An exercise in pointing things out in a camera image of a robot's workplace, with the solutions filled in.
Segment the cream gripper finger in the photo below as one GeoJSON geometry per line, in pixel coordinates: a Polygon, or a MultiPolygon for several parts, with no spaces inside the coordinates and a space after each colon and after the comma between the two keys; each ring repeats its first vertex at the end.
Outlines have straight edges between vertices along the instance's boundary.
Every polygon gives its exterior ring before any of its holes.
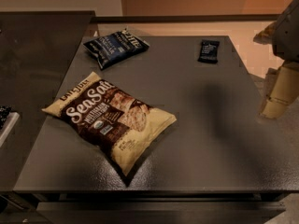
{"type": "Polygon", "coordinates": [[[256,36],[253,37],[253,41],[259,44],[271,44],[273,34],[275,32],[276,23],[273,21],[268,26],[266,26],[261,32],[259,32],[256,36]]]}
{"type": "Polygon", "coordinates": [[[298,97],[299,63],[285,61],[279,69],[269,68],[263,84],[260,115],[277,119],[298,97]]]}

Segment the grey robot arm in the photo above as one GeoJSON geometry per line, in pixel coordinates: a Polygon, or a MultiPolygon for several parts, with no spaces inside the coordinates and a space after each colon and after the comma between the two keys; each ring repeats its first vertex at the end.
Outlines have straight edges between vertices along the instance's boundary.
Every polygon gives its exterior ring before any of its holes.
{"type": "Polygon", "coordinates": [[[253,41],[271,44],[274,55],[283,60],[278,69],[267,71],[259,110],[260,116],[277,119],[299,96],[299,0],[292,0],[253,41]]]}

